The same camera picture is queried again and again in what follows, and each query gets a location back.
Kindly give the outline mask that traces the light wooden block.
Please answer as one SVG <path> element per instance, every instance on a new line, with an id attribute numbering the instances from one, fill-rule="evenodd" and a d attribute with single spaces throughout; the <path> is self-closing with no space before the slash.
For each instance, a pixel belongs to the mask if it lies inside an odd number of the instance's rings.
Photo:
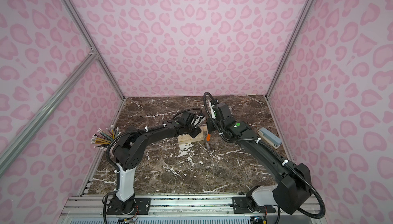
<path id="1" fill-rule="evenodd" d="M 207 126 L 200 126 L 201 132 L 195 137 L 192 138 L 190 135 L 181 135 L 178 137 L 178 143 L 179 145 L 182 144 L 189 144 L 193 142 L 200 142 L 205 140 L 205 135 L 207 133 Z"/>

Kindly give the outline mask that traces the orange black claw hammer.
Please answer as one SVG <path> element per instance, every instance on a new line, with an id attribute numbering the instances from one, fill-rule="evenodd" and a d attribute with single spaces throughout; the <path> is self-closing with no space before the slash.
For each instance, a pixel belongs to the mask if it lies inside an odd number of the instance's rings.
<path id="1" fill-rule="evenodd" d="M 209 134 L 208 131 L 203 131 L 203 135 L 204 135 L 205 148 L 206 148 L 208 151 L 211 151 L 211 147 L 210 147 L 210 144 L 209 144 L 211 135 Z"/>

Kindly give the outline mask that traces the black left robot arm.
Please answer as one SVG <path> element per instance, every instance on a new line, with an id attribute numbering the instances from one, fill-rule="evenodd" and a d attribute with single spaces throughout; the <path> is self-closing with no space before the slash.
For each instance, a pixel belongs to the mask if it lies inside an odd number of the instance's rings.
<path id="1" fill-rule="evenodd" d="M 200 108 L 190 108 L 175 114 L 160 126 L 128 130 L 118 135 L 106 149 L 105 158 L 115 168 L 116 189 L 113 195 L 122 203 L 134 199 L 134 178 L 148 145 L 180 135 L 195 138 L 205 118 Z"/>

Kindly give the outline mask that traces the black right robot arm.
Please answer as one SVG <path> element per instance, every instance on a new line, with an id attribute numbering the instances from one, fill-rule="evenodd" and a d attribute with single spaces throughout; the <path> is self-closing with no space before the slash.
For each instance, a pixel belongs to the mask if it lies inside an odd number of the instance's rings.
<path id="1" fill-rule="evenodd" d="M 322 219 L 326 213 L 324 201 L 312 185 L 309 168 L 280 155 L 244 121 L 237 120 L 229 106 L 209 92 L 203 95 L 208 132 L 218 132 L 226 143 L 236 144 L 255 157 L 274 177 L 271 187 L 256 186 L 246 194 L 246 210 L 263 211 L 264 206 L 276 206 L 278 211 Z"/>

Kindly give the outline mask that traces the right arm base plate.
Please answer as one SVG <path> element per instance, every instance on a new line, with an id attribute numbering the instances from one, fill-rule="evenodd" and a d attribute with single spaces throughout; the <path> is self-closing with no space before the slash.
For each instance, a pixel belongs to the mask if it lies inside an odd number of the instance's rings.
<path id="1" fill-rule="evenodd" d="M 276 209 L 271 205 L 258 206 L 251 198 L 246 196 L 238 196 L 232 198 L 234 214 L 270 214 L 276 213 Z"/>

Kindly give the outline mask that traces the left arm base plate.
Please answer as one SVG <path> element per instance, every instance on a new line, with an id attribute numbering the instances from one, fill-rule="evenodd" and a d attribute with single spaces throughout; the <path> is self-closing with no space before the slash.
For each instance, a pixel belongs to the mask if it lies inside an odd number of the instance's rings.
<path id="1" fill-rule="evenodd" d="M 116 196 L 108 203 L 107 215 L 148 215 L 150 209 L 150 198 L 130 198 L 121 201 Z"/>

